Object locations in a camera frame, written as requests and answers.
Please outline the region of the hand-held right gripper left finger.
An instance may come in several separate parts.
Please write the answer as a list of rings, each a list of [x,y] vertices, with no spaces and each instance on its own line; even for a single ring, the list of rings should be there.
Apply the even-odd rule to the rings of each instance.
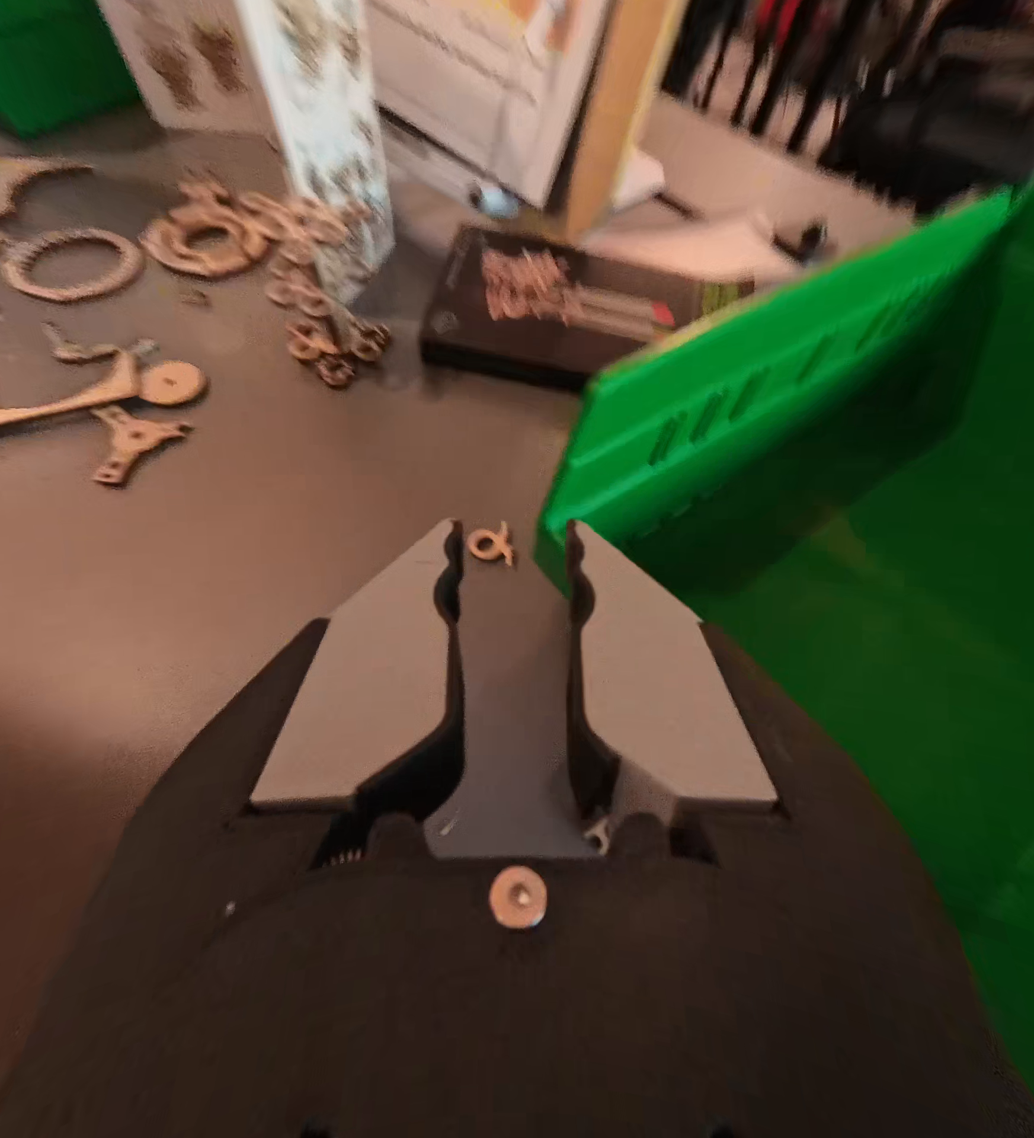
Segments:
[[[328,617],[249,802],[429,818],[465,772],[462,526],[444,519]]]

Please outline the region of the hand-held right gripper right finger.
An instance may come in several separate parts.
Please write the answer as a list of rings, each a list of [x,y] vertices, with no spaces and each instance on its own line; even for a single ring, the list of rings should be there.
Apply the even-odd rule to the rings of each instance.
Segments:
[[[779,805],[689,607],[589,523],[566,527],[566,766],[581,818]]]

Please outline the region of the three-armed wooden part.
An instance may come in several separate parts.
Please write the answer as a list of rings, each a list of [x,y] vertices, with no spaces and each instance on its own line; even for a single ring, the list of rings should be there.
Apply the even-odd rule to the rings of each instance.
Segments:
[[[96,469],[96,484],[121,488],[126,486],[135,467],[154,450],[184,439],[193,426],[183,421],[159,422],[133,417],[117,405],[92,409],[90,414],[107,428],[110,440],[107,455]]]

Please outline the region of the black printed box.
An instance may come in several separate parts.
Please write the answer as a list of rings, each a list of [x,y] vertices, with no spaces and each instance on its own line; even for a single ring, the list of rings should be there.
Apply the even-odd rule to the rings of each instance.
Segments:
[[[708,282],[464,225],[421,322],[419,349],[429,364],[582,391],[607,366],[755,290],[752,279]]]

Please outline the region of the green plastic bin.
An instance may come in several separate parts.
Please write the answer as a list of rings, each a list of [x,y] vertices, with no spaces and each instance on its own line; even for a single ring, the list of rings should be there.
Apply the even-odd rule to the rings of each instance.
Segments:
[[[588,385],[537,523],[590,523],[859,762],[1034,1092],[1034,181]]]
[[[0,1],[0,126],[35,138],[140,100],[96,1]]]

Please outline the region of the small hooked wooden part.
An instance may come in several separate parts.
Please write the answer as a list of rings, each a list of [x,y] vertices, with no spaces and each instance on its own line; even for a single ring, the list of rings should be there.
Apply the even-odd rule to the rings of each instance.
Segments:
[[[144,358],[159,351],[157,341],[149,338],[140,338],[129,345],[83,345],[71,340],[53,322],[43,322],[41,329],[53,358],[66,364],[82,365],[121,355]]]

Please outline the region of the small black object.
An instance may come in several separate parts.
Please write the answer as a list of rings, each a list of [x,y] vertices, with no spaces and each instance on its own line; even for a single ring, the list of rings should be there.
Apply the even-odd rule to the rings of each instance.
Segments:
[[[774,231],[772,244],[785,257],[799,265],[821,262],[832,248],[828,226],[824,218],[777,229]]]

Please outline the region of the folded instruction leaflet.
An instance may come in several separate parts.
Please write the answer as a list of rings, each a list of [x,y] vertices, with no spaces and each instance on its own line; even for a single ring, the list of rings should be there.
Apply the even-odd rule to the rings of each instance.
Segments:
[[[358,218],[319,251],[351,302],[394,248],[392,207],[362,2],[100,1],[149,114],[174,132],[268,141],[301,198]]]

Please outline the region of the curved wooden part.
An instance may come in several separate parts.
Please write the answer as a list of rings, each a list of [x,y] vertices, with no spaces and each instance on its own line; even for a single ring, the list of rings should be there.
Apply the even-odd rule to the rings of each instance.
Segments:
[[[94,165],[65,158],[0,156],[0,218],[15,213],[18,195],[38,178],[94,171]]]

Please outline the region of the white printed cardboard box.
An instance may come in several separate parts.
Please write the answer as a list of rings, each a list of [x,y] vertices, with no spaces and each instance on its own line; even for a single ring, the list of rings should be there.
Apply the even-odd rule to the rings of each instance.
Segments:
[[[493,182],[535,232],[582,238],[665,190],[642,134],[686,2],[364,3],[396,178],[466,204]]]

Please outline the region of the black metal frames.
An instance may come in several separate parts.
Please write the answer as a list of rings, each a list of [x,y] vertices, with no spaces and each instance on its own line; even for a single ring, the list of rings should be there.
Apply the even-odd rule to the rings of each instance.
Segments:
[[[925,218],[1034,178],[1034,1],[689,2],[661,91]]]

